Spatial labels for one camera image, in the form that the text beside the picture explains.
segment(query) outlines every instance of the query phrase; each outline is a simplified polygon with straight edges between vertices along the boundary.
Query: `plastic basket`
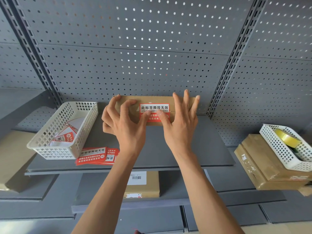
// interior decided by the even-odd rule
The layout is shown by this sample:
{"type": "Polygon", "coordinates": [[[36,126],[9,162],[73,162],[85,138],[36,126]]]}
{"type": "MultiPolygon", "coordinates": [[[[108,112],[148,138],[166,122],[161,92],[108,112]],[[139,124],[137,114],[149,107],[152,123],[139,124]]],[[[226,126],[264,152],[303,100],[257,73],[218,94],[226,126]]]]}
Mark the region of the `plastic basket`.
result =
{"type": "Polygon", "coordinates": [[[293,129],[286,126],[263,124],[260,134],[273,149],[285,168],[302,172],[312,171],[312,147],[301,138],[293,129]],[[277,136],[275,129],[281,129],[293,137],[301,140],[301,143],[296,147],[299,152],[298,159],[288,146],[277,136]]]}
{"type": "Polygon", "coordinates": [[[98,107],[96,102],[66,102],[52,115],[47,123],[29,141],[27,148],[35,150],[45,159],[76,159],[79,157],[88,134],[96,120],[98,107]],[[72,118],[85,117],[71,146],[51,147],[55,134],[63,129],[72,118]]]}

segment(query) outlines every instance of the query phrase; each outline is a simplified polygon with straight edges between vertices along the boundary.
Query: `yellow tape roll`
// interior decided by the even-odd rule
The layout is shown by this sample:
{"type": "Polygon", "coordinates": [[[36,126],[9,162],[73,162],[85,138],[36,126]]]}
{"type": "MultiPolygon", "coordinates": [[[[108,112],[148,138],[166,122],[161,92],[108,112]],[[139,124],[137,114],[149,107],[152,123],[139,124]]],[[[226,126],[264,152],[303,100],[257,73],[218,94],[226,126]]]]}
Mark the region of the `yellow tape roll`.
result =
{"type": "Polygon", "coordinates": [[[281,129],[276,129],[274,132],[289,147],[296,148],[301,143],[300,140],[292,137],[292,135],[285,131],[282,131],[281,129]]]}

